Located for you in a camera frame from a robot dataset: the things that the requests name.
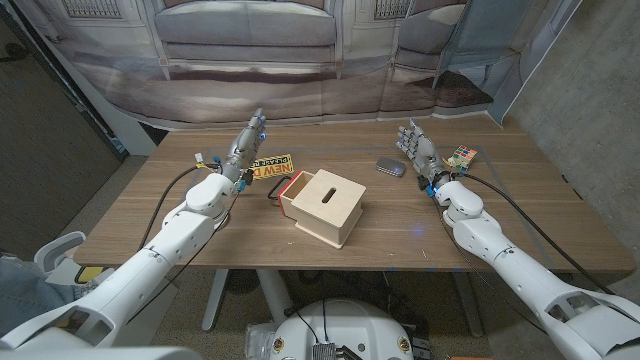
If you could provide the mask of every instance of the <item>photo backdrop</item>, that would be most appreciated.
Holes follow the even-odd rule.
[[[113,105],[166,128],[485,110],[558,0],[21,0]]]

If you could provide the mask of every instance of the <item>wooden box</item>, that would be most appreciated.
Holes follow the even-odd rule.
[[[282,212],[297,221],[297,228],[340,249],[362,215],[365,190],[325,170],[315,175],[299,171],[278,198]]]

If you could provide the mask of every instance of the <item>sofa image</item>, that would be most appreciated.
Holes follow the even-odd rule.
[[[287,69],[343,64],[343,0],[144,0],[167,79],[181,64]]]

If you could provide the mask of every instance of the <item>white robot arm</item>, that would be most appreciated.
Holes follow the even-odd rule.
[[[491,265],[527,304],[567,359],[601,359],[638,344],[640,307],[624,298],[569,285],[518,249],[482,199],[444,170],[424,131],[411,121],[400,128],[397,145],[422,175],[427,192],[442,206],[460,248]]]
[[[234,140],[221,165],[191,188],[186,200],[169,212],[162,230],[87,296],[42,314],[0,339],[0,348],[77,349],[113,344],[124,325],[149,299],[167,272],[196,253],[226,219],[225,199],[237,191],[265,138],[265,118],[258,109]]]

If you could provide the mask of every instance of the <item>gray wall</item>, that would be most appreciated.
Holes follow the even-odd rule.
[[[636,261],[640,260],[638,24],[638,1],[585,0],[509,112]],[[636,274],[614,288],[640,302]]]

